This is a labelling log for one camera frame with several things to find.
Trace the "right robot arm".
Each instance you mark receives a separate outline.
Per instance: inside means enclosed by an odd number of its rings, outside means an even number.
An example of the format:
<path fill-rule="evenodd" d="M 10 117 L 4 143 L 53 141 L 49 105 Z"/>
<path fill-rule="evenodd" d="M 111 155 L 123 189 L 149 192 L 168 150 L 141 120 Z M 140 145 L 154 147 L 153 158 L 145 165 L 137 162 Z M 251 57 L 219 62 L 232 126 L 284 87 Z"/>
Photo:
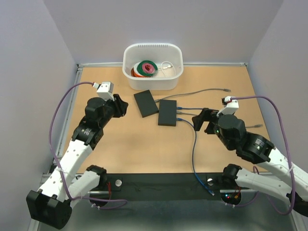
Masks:
<path fill-rule="evenodd" d="M 217 110 L 204 108 L 192 118 L 195 131 L 208 122 L 207 134 L 215 134 L 229 151 L 241 159 L 263 168 L 277 177 L 276 180 L 260 176 L 235 165 L 224 168 L 219 182 L 232 188 L 250 188 L 290 203 L 293 209 L 308 215 L 308 174 L 287 158 L 265 137 L 248 132 L 243 120 L 235 115 L 218 115 Z"/>

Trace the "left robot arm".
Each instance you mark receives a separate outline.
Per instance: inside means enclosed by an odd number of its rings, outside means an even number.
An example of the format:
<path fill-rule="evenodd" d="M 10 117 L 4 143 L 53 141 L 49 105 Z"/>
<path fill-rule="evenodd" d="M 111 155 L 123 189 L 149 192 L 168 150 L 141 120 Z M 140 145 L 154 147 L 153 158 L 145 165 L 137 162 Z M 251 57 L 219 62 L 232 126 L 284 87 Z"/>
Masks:
<path fill-rule="evenodd" d="M 107 185 L 106 170 L 92 165 L 76 181 L 81 164 L 103 137 L 103 128 L 111 118 L 123 117 L 128 103 L 119 94 L 88 100 L 85 115 L 75 128 L 65 155 L 37 191 L 30 191 L 26 203 L 32 219 L 62 229 L 69 221 L 75 205 L 92 189 Z"/>

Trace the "black network switch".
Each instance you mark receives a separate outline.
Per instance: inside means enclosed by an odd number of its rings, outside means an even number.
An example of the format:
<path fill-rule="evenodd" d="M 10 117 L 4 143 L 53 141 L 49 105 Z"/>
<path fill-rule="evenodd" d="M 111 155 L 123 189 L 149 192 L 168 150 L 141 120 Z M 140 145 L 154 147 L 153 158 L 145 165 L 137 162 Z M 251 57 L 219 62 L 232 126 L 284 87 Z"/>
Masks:
<path fill-rule="evenodd" d="M 161 100 L 159 103 L 158 125 L 175 127 L 177 122 L 177 101 Z"/>
<path fill-rule="evenodd" d="M 157 114 L 159 109 L 149 90 L 134 94 L 134 99 L 140 111 L 142 118 Z"/>

